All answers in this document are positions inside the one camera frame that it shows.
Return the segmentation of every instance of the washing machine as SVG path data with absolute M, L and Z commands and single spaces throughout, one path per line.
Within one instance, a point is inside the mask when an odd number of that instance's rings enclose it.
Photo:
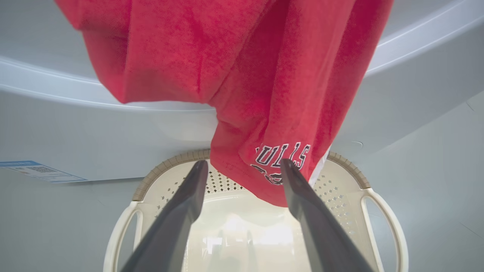
M 332 151 L 358 163 L 482 91 L 482 48 L 484 1 L 395 0 Z M 216 126 L 207 105 L 119 103 L 54 1 L 0 2 L 0 167 L 51 182 L 139 178 L 208 148 Z

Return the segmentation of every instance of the laundry basket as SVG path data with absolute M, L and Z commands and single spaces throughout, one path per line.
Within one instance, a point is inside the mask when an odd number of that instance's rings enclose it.
M 104 272 L 118 270 L 121 242 L 132 217 L 136 214 L 136 249 L 160 210 L 198 160 L 207 160 L 209 176 L 200 217 L 190 229 L 183 272 L 311 271 L 301 226 L 289 210 L 258 199 L 213 168 L 209 158 L 210 150 L 188 152 L 164 161 L 145 177 L 113 229 L 106 250 Z M 376 203 L 395 240 L 396 270 L 408 271 L 407 243 L 395 214 L 353 163 L 330 152 L 314 191 L 370 267 L 381 272 L 383 266 L 366 200 Z

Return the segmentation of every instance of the red t-shirt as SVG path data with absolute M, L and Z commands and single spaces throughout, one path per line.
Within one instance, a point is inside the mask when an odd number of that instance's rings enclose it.
M 56 0 L 122 103 L 207 103 L 211 163 L 286 206 L 281 158 L 319 173 L 391 0 Z

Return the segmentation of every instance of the label sticker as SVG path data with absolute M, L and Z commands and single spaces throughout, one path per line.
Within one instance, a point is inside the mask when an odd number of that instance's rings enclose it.
M 0 168 L 10 169 L 20 174 L 50 182 L 87 181 L 34 161 L 0 162 Z

